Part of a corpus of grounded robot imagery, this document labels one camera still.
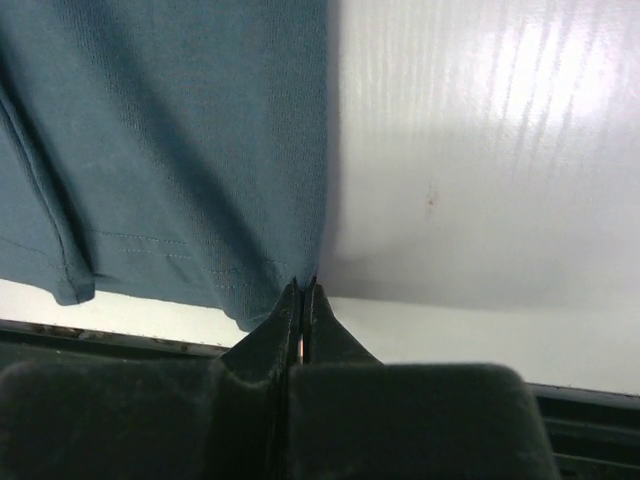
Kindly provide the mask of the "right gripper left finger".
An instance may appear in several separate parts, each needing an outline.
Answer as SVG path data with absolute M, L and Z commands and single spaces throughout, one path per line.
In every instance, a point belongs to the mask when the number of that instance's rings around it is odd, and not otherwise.
M 301 293 L 217 359 L 24 361 L 1 372 L 5 479 L 284 479 Z

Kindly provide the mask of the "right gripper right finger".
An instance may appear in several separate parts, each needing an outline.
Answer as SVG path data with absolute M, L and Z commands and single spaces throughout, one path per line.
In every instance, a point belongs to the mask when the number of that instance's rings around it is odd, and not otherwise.
M 495 364 L 386 365 L 304 295 L 303 362 L 288 382 L 295 479 L 555 479 L 533 394 Z

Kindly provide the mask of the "grey blue t shirt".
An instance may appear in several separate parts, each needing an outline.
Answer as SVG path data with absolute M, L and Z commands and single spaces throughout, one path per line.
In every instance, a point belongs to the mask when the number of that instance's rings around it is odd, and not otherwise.
M 1 275 L 222 310 L 315 275 L 323 1 L 5 1 Z

